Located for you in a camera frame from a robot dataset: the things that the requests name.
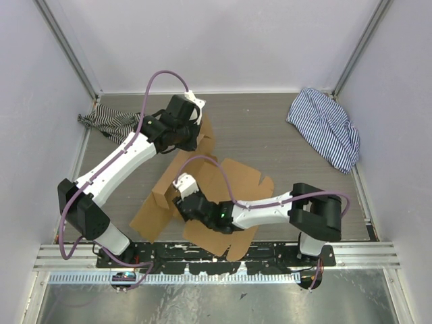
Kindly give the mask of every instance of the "wooden floor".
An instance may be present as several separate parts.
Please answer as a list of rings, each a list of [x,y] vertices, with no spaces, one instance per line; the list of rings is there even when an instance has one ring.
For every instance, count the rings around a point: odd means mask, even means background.
[[[171,96],[156,94],[148,100],[147,113],[165,108]],[[352,197],[352,206],[342,221],[344,240],[368,240],[365,219],[358,203],[352,175],[344,175],[324,160],[286,122],[286,115],[296,94],[206,94],[205,111],[215,131],[215,155],[235,159],[260,170],[275,182],[274,194],[282,194],[296,182],[305,182],[324,190],[337,190]],[[139,111],[142,96],[109,95],[101,103],[121,111]],[[116,144],[97,130],[90,134],[80,175],[99,164]],[[141,165],[111,195],[103,207],[111,221],[132,240],[142,238],[129,226],[151,188],[165,171],[173,156],[158,155]],[[160,240],[183,240],[182,223],[172,221]],[[289,224],[261,226],[256,240],[297,240],[298,230]],[[65,239],[78,233],[66,228]]]

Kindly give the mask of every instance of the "striped cloth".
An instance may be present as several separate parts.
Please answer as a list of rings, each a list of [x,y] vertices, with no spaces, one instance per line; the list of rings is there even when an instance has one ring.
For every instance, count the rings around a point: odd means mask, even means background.
[[[117,144],[121,144],[128,137],[139,120],[140,113],[117,111],[101,104],[96,105],[87,116],[78,115],[78,121],[86,128],[97,128]]]
[[[360,138],[344,109],[322,92],[303,89],[292,103],[287,122],[329,163],[349,173],[358,160]]]

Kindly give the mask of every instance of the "blue striped cloth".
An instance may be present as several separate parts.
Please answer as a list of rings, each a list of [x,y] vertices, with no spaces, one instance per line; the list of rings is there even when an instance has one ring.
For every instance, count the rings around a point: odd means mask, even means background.
[[[349,173],[358,160],[360,138],[344,109],[322,92],[303,89],[292,103],[287,122],[336,169]]]

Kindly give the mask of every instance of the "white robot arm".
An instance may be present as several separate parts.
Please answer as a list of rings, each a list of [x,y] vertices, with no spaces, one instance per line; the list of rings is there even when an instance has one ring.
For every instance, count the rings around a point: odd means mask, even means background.
[[[71,197],[80,188],[84,188],[67,211],[66,220],[87,240],[95,241],[114,255],[125,253],[130,246],[130,239],[112,224],[101,207],[139,165],[156,154],[171,151],[168,149],[170,146],[194,151],[204,105],[204,100],[197,99],[192,91],[188,91],[184,93],[184,97],[174,95],[167,109],[146,116],[141,129],[131,132],[126,140],[93,170],[74,183],[64,179],[58,185],[60,213]],[[133,137],[136,137],[135,141],[130,145]]]
[[[65,219],[87,240],[105,247],[119,260],[130,262],[135,253],[134,244],[110,222],[101,207],[120,183],[156,154],[171,151],[169,147],[194,151],[204,105],[205,102],[195,98],[191,91],[184,97],[173,96],[167,109],[146,116],[141,129],[132,132],[93,170],[74,183],[64,179],[57,191],[61,213],[67,204],[71,204]],[[294,184],[291,191],[264,200],[219,203],[209,202],[195,179],[186,173],[173,186],[180,193],[174,203],[184,220],[199,220],[217,232],[231,234],[256,225],[291,223],[302,232],[300,254],[309,257],[318,257],[324,243],[341,239],[340,198],[318,195],[296,199],[297,196],[322,191],[306,184]],[[70,202],[79,190],[82,192],[74,202]],[[306,211],[304,207],[309,203],[310,210]]]
[[[319,256],[326,242],[341,240],[340,197],[315,196],[296,201],[296,196],[322,191],[306,184],[294,184],[292,191],[268,199],[218,204],[209,202],[187,173],[174,181],[173,186],[180,193],[175,205],[184,220],[199,220],[217,232],[230,234],[257,225],[291,223],[302,231],[300,254],[310,257]]]

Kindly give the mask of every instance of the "cardboard box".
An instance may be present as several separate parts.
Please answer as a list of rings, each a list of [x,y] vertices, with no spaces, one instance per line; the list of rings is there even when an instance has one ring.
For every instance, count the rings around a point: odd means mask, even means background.
[[[130,226],[143,238],[153,243],[173,218],[174,221],[183,221],[172,203],[178,193],[171,183],[180,167],[195,155],[206,155],[217,161],[217,158],[211,155],[214,147],[213,129],[208,116],[204,115],[197,150],[180,151],[175,156],[130,223]],[[273,180],[266,176],[260,183],[260,171],[232,159],[224,159],[221,166],[228,176],[236,199],[258,200],[273,195]],[[216,203],[230,200],[225,180],[219,169],[211,162],[204,159],[193,160],[183,172],[191,174],[196,179],[207,199]],[[246,254],[257,230],[258,227],[252,227],[227,235],[208,229],[199,221],[188,221],[184,226],[183,237],[219,257],[229,248],[227,260],[237,261]]]

